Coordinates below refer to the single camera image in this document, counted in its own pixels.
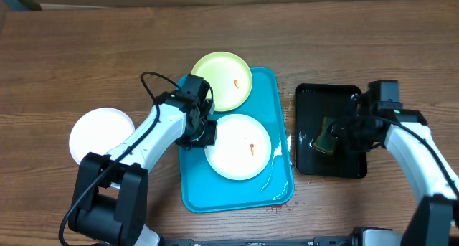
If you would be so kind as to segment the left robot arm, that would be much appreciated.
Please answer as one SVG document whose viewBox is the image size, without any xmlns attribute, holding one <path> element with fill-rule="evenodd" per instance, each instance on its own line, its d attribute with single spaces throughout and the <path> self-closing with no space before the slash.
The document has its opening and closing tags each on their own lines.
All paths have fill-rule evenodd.
<svg viewBox="0 0 459 246">
<path fill-rule="evenodd" d="M 66 228 L 96 245 L 165 245 L 146 226 L 148 176 L 173 143 L 188 151 L 214 145 L 217 122 L 209 119 L 213 89 L 202 77 L 187 75 L 175 90 L 151 99 L 148 117 L 124 142 L 80 162 L 72 205 L 58 232 L 62 245 Z"/>
</svg>

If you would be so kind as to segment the light green plate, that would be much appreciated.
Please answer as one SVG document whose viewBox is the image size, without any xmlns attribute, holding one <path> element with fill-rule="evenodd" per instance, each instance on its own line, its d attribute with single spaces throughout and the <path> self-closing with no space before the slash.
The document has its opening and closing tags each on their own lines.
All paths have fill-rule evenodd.
<svg viewBox="0 0 459 246">
<path fill-rule="evenodd" d="M 248 99 L 252 72 L 247 63 L 231 52 L 212 52 L 193 66 L 192 75 L 203 77 L 213 89 L 214 109 L 234 110 Z"/>
</svg>

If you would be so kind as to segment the yellow green sponge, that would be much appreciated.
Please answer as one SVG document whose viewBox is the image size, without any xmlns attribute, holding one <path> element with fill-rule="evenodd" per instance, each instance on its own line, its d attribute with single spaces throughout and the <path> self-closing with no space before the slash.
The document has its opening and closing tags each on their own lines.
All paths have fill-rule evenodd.
<svg viewBox="0 0 459 246">
<path fill-rule="evenodd" d="M 333 154 L 336 147 L 336 138 L 332 134 L 335 122 L 334 118 L 323 118 L 320 131 L 312 143 L 314 149 L 329 155 Z"/>
</svg>

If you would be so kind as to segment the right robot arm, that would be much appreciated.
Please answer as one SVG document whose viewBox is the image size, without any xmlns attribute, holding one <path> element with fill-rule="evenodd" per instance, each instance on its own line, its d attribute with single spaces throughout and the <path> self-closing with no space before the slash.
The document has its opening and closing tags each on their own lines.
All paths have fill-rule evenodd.
<svg viewBox="0 0 459 246">
<path fill-rule="evenodd" d="M 357 227 L 350 245 L 450 245 L 450 230 L 458 225 L 458 175 L 433 141 L 427 121 L 418 110 L 399 100 L 396 80 L 377 80 L 353 96 L 357 111 L 337 118 L 329 133 L 347 148 L 368 151 L 374 144 L 397 161 L 417 200 L 405 232 Z"/>
</svg>

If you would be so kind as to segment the white plate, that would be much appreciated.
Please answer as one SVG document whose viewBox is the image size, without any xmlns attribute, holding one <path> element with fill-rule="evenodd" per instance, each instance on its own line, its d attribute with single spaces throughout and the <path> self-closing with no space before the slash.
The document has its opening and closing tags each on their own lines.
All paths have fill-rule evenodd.
<svg viewBox="0 0 459 246">
<path fill-rule="evenodd" d="M 204 153 L 219 175 L 242 181 L 265 169 L 271 157 L 271 140 L 264 126 L 254 118 L 230 114 L 217 120 L 215 144 Z"/>
<path fill-rule="evenodd" d="M 73 160 L 80 162 L 88 153 L 104 155 L 126 140 L 135 130 L 133 121 L 115 108 L 97 108 L 74 124 L 69 137 Z"/>
</svg>

